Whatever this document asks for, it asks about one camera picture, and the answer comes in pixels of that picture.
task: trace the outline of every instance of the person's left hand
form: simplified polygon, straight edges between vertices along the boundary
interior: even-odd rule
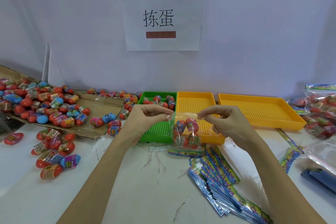
[[[141,136],[155,123],[168,121],[174,112],[159,105],[135,105],[115,139],[128,147],[136,145]]]

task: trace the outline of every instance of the tabletop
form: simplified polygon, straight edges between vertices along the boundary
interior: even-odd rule
[[[2,224],[35,224],[41,220],[44,224],[55,224],[113,140],[108,135],[96,140],[77,140],[74,153],[82,159],[76,169],[66,170],[56,179],[44,181],[39,177],[41,170],[35,167],[36,156],[30,154],[38,143],[36,134],[40,130],[42,128],[37,125],[27,124],[17,131],[25,134],[20,143],[14,146],[0,143]],[[256,131],[264,140],[283,140],[274,129]],[[286,133],[302,145],[314,141],[304,130]],[[247,223],[231,213],[220,218],[186,173],[188,158],[170,155],[166,151],[151,153],[149,147],[152,145],[139,143],[126,153],[103,224]],[[334,223],[335,199],[301,177],[296,162],[289,171],[290,178],[327,223]]]

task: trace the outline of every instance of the plastic basket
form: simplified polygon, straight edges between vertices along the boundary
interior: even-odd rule
[[[177,93],[176,112],[192,112],[198,113],[199,111],[209,106],[216,105],[212,93],[208,92],[182,92]],[[217,135],[212,131],[212,124],[201,120],[199,128],[202,131],[208,131],[210,135],[202,135],[202,143],[222,144],[225,138],[222,135]]]
[[[150,101],[153,97],[160,95],[165,102],[166,96],[171,95],[175,98],[176,102],[176,92],[156,92],[156,91],[145,91],[142,93],[139,99],[139,104],[142,104],[144,97],[147,97]],[[172,143],[173,140],[170,137],[169,122],[163,121],[153,125],[140,139],[141,142],[157,142],[157,143]]]
[[[300,130],[306,124],[282,98],[219,94],[218,103],[238,106],[255,126]]]

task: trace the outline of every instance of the yellow tray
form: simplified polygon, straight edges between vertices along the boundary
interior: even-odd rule
[[[218,103],[238,106],[255,126],[300,130],[306,124],[282,98],[219,94]]]
[[[209,106],[215,105],[215,99],[212,93],[208,92],[182,92],[177,93],[176,112],[192,112],[199,111]],[[222,144],[225,138],[222,135],[217,135],[212,131],[212,124],[205,120],[199,121],[201,131],[207,131],[208,135],[202,134],[202,143]]]

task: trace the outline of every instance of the hand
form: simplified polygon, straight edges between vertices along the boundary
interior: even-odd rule
[[[221,133],[224,137],[229,136],[237,146],[247,152],[253,143],[262,140],[237,106],[213,105],[203,109],[197,115],[198,119],[204,119],[213,124],[212,130],[215,133]]]
[[[141,136],[155,123],[168,121],[174,112],[159,105],[135,105],[116,139],[127,147],[136,145]]]

